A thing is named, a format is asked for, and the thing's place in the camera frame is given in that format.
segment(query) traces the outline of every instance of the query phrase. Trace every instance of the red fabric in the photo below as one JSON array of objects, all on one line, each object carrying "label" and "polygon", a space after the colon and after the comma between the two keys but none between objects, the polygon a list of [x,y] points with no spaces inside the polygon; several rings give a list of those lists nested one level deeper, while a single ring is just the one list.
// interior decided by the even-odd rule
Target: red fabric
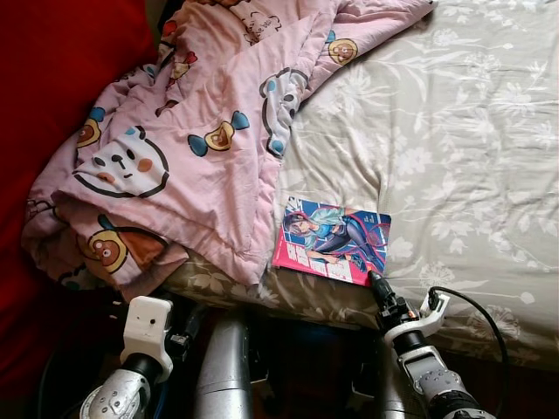
[{"label": "red fabric", "polygon": [[0,396],[31,393],[87,292],[67,292],[20,250],[25,198],[102,89],[154,62],[140,0],[8,2],[0,13]]}]

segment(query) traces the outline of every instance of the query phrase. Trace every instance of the cartoon print blanket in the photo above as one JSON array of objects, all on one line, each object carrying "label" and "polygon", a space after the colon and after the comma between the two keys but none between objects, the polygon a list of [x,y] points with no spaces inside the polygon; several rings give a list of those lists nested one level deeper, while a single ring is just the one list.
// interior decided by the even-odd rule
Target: cartoon print blanket
[{"label": "cartoon print blanket", "polygon": [[192,249],[255,284],[273,247],[276,177],[300,103],[416,23],[428,0],[199,0],[162,34],[157,65],[109,85],[52,157],[22,243],[73,287],[153,291]]}]

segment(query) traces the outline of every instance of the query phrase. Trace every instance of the blue-haired character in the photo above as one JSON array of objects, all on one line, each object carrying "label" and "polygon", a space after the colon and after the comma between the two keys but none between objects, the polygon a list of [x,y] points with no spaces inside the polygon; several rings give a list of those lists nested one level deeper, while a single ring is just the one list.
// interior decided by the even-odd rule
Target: blue-haired character
[{"label": "blue-haired character", "polygon": [[310,216],[304,212],[292,212],[285,216],[283,227],[289,234],[304,237],[309,258],[330,264],[345,258],[362,272],[382,273],[384,260],[371,244],[365,226],[352,216],[355,212],[332,207],[316,209]]}]

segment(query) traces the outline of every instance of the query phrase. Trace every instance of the anime card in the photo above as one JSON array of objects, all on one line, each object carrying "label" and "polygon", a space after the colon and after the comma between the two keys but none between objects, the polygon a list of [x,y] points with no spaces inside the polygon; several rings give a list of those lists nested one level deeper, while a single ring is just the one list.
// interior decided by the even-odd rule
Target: anime card
[{"label": "anime card", "polygon": [[390,216],[289,197],[273,265],[358,285],[383,274]]}]

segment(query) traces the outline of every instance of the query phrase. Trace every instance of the floral bedsheet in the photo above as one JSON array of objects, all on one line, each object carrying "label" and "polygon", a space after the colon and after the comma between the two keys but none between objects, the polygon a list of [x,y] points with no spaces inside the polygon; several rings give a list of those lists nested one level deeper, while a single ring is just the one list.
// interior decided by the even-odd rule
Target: floral bedsheet
[{"label": "floral bedsheet", "polygon": [[[475,298],[513,360],[559,369],[557,6],[441,0],[425,21],[339,71],[295,118],[290,195],[392,216],[387,276],[419,304],[432,285]],[[273,241],[270,242],[270,256]],[[217,306],[375,326],[367,289],[270,268],[245,288],[197,255],[166,287]],[[498,358],[452,299],[442,347]]]}]

